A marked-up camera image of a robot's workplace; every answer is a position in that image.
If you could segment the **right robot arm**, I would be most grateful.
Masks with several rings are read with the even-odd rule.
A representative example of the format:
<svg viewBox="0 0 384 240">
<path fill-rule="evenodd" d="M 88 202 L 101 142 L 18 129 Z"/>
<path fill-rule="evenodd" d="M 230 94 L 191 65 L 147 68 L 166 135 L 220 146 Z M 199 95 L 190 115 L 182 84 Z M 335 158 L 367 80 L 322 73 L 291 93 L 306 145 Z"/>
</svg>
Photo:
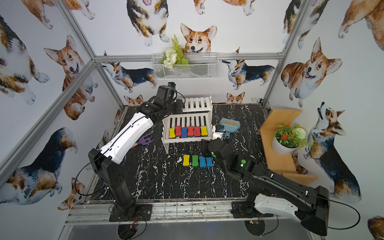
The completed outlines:
<svg viewBox="0 0 384 240">
<path fill-rule="evenodd" d="M 202 140 L 204 157 L 212 158 L 231 178 L 247 181 L 276 195 L 257 194 L 253 208 L 261 214 L 291 216 L 308 231 L 325 237 L 328 234 L 330 193 L 318 186 L 296 183 L 267 168 L 263 163 L 238 154 L 221 139 Z"/>
</svg>

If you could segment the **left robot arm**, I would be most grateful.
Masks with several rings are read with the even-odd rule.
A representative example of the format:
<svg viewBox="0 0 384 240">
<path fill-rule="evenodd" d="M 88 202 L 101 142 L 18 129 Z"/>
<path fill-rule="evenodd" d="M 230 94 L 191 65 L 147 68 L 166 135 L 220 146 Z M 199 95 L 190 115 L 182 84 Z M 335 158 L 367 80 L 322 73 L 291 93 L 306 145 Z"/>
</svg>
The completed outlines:
<svg viewBox="0 0 384 240">
<path fill-rule="evenodd" d="M 139 216 L 136 201 L 129 192 L 127 175 L 121 166 L 131 147 L 154 123 L 173 113 L 181 113 L 185 99 L 177 99 L 176 84 L 161 85 L 157 94 L 141 104 L 131 120 L 106 145 L 92 149 L 89 159 L 94 172 L 109 187 L 119 214 L 132 220 Z"/>
</svg>

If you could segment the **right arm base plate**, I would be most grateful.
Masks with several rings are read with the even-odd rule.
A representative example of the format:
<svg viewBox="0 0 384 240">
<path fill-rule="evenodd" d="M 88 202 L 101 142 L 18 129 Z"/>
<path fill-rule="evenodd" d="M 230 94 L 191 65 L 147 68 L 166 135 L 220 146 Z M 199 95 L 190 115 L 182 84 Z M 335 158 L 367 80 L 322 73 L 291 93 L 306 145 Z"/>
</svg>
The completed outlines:
<svg viewBox="0 0 384 240">
<path fill-rule="evenodd" d="M 262 214 L 256 210 L 254 202 L 232 202 L 231 203 L 231 214 L 235 219 L 240 218 L 262 218 L 262 217 L 273 217 L 273 214 Z"/>
</svg>

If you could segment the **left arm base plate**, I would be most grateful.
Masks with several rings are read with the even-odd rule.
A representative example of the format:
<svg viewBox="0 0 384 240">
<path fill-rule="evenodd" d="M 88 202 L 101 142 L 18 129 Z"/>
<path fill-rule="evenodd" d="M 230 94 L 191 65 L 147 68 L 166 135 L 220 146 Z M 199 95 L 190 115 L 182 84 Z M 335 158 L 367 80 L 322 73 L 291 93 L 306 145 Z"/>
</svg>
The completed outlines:
<svg viewBox="0 0 384 240">
<path fill-rule="evenodd" d="M 133 204 L 129 209 L 123 209 L 114 204 L 109 222 L 133 222 L 133 221 L 149 221 L 151 219 L 153 205 L 150 204 Z"/>
</svg>

